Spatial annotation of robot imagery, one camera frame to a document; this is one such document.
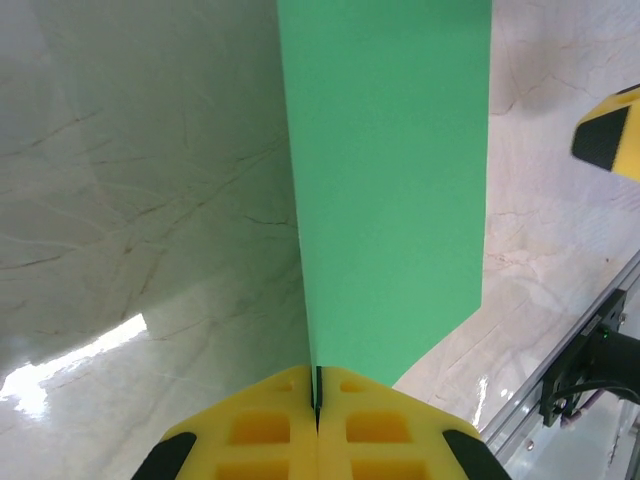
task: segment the white marble wall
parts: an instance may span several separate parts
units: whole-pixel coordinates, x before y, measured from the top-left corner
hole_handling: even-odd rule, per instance
[[[308,356],[275,2],[0,2],[0,478]]]
[[[496,0],[482,309],[398,387],[483,426],[640,247],[568,154],[631,0]],[[127,478],[308,361],[274,0],[0,2],[0,478]]]
[[[640,184],[569,154],[640,83],[639,21],[629,0],[494,0],[483,305],[400,390],[483,428],[640,249]]]

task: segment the glossy floor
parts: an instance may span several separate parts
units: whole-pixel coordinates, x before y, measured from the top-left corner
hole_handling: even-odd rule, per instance
[[[484,304],[398,388],[484,426],[640,247],[640,185],[568,155],[637,14],[495,2]],[[0,477],[128,478],[308,362],[272,0],[5,0],[0,125]]]

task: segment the metal rail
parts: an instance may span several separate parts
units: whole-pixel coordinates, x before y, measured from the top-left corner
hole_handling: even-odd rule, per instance
[[[636,441],[633,445],[629,468],[627,469],[627,474],[624,477],[624,480],[638,479],[640,479],[640,433],[636,434]]]
[[[633,295],[640,289],[640,250],[629,260],[611,283],[596,298],[571,330],[553,349],[507,404],[482,430],[489,449],[504,465],[519,445],[526,440],[533,428],[542,421],[538,413],[542,395],[542,377],[563,348],[585,326],[604,300],[615,289],[626,290]]]

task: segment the yellow and black object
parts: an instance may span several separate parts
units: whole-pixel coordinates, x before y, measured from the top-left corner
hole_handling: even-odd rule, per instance
[[[170,429],[134,480],[508,480],[468,423],[342,368],[270,377]]]
[[[640,84],[609,96],[578,124],[572,153],[640,182]]]

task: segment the square cutout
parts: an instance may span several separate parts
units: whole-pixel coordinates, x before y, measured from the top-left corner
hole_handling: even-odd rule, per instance
[[[286,460],[267,462],[229,463],[218,467],[214,480],[288,480]]]
[[[353,460],[353,480],[430,480],[420,460]]]
[[[364,387],[353,380],[344,380],[340,384],[340,391],[345,393],[361,393],[364,392]]]
[[[347,442],[409,443],[404,416],[394,412],[359,412],[347,418]]]
[[[231,445],[289,443],[289,417],[284,413],[245,412],[236,417],[231,427]]]

